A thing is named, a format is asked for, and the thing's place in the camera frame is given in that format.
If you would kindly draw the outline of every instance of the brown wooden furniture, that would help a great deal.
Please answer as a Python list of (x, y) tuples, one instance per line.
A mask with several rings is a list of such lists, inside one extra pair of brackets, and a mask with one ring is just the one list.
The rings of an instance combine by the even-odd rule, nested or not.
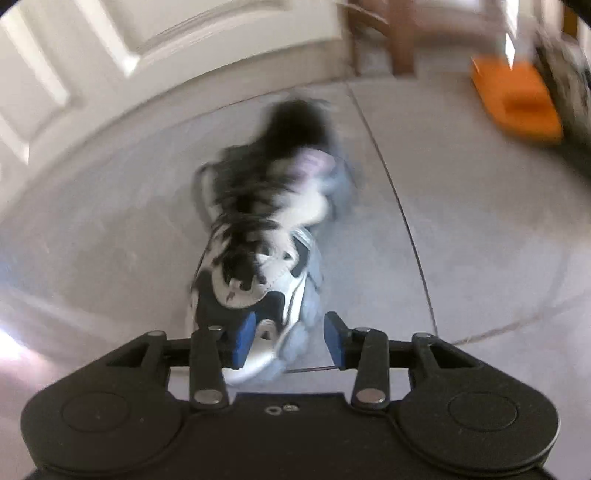
[(349, 0), (344, 6), (351, 33), (353, 69), (359, 75), (356, 37), (364, 25), (386, 39), (394, 75), (414, 74), (414, 47), (428, 38), (498, 38), (505, 31), (500, 0), (481, 0), (482, 11), (439, 4), (415, 4), (414, 0)]

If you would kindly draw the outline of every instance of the white door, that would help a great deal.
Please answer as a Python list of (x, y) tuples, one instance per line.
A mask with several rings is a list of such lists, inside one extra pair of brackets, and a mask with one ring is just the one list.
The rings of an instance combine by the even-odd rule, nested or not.
[(0, 212), (68, 148), (140, 103), (339, 34), (333, 0), (22, 0), (0, 19)]

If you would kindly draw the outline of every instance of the floor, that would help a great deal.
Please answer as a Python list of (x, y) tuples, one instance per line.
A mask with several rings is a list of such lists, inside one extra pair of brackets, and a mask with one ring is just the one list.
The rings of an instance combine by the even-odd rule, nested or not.
[[(461, 52), (458, 62), (467, 64)], [(548, 468), (588, 479), (591, 189), (555, 153), (499, 133), (461, 68), (429, 65), (419, 80), (304, 89), (332, 105), (360, 178), (352, 214), (323, 246), (325, 308), (392, 339), (436, 333), (538, 388), (562, 421)], [(284, 96), (223, 108), (77, 168), (82, 150), (64, 166), (75, 174), (54, 172), (3, 222), (1, 478), (32, 467), (18, 416), (35, 390), (147, 330), (185, 335), (187, 285), (207, 241), (191, 175), (250, 138)], [(329, 364), (319, 332), (295, 367)], [(184, 380), (173, 375), (179, 396)], [(349, 392), (352, 381), (351, 372), (291, 374), (263, 390)], [(404, 372), (393, 372), (392, 396), (407, 391)]]

